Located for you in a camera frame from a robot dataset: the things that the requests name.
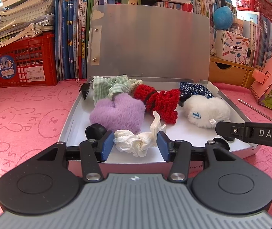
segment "white fluffy plush toy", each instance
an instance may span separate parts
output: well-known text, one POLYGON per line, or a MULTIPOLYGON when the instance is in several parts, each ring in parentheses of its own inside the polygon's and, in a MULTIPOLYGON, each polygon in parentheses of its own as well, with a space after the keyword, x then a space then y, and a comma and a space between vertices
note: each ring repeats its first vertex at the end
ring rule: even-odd
POLYGON ((219 97, 193 95, 184 102, 183 109, 188 121, 197 127, 215 128, 219 121, 230 121, 230 108, 219 97))

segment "crumpled tissue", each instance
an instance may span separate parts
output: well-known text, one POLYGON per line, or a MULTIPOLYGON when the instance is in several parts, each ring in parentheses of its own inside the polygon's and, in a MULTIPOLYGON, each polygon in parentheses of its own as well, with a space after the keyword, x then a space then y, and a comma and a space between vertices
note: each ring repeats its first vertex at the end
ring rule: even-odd
POLYGON ((156 111, 153 111, 154 121, 150 126, 150 132, 141 132, 134 135, 129 130, 115 131, 114 143, 118 151, 133 153, 135 157, 144 157, 151 147, 156 147, 156 138, 159 131, 166 131, 166 125, 160 124, 160 116, 156 111))

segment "pink tablecloth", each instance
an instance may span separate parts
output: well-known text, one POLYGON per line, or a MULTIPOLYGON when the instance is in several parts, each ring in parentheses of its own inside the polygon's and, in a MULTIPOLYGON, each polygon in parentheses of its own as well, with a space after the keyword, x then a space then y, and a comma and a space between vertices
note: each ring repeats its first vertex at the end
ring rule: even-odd
MULTIPOLYGON (((237 101, 240 98, 272 117, 272 111, 256 104, 248 89, 225 84, 216 86, 251 121, 269 122, 237 101)), ((0 89, 0 176, 58 140, 78 93, 79 87, 74 81, 62 81, 54 87, 0 89)), ((261 147, 247 161, 272 177, 272 148, 261 147)))

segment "red plastic basket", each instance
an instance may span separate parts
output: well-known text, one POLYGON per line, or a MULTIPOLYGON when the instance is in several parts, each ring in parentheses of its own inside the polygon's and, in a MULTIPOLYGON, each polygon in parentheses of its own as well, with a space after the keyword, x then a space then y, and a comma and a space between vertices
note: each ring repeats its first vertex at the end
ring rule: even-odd
POLYGON ((0 87, 56 84, 54 34, 45 33, 0 48, 0 87))
POLYGON ((236 0, 238 10, 255 11, 272 22, 272 3, 268 0, 236 0))

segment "barcode label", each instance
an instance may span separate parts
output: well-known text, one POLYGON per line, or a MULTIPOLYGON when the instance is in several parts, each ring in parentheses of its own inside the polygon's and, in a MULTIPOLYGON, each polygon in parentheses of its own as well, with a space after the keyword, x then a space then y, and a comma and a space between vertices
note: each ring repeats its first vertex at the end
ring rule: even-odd
POLYGON ((24 69, 27 73, 28 82, 45 81, 43 66, 33 66, 24 69))
POLYGON ((44 77, 29 77, 29 80, 44 79, 44 77))

